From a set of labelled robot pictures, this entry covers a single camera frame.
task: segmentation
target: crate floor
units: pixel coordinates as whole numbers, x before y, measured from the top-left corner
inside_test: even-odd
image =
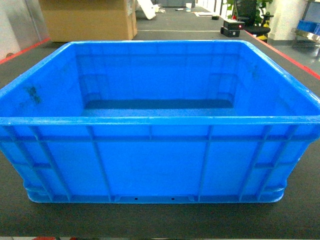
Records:
[[[83,117],[201,117],[236,116],[228,100],[95,100]]]

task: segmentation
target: cardboard box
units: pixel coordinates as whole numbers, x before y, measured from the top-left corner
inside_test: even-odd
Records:
[[[53,42],[131,40],[137,34],[133,0],[39,0]]]

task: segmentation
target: black table surface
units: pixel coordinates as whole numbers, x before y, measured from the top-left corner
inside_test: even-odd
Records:
[[[138,17],[135,40],[227,39],[222,21],[166,8]],[[320,96],[320,81],[246,32],[253,43]],[[0,65],[0,87],[52,53],[45,43]],[[31,202],[0,153],[0,236],[114,238],[320,239],[320,141],[312,143],[288,178],[282,200],[268,204],[47,204]]]

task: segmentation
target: plastic storage bin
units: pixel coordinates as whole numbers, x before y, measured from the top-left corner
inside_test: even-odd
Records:
[[[236,40],[71,42],[0,105],[40,203],[275,202],[320,136],[320,99]]]
[[[297,29],[313,33],[317,27],[316,22],[300,20]]]
[[[316,24],[316,28],[315,28],[315,30],[314,30],[314,34],[317,34],[317,35],[320,36],[320,23],[317,23],[317,24]]]

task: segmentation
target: black chair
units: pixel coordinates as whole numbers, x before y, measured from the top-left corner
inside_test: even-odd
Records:
[[[261,26],[255,25],[256,12],[257,12],[257,0],[234,0],[235,11],[237,12],[237,19],[245,22],[243,28],[252,35],[257,37],[266,35],[270,32],[269,27],[264,27],[267,20],[273,17],[273,15],[264,14]]]

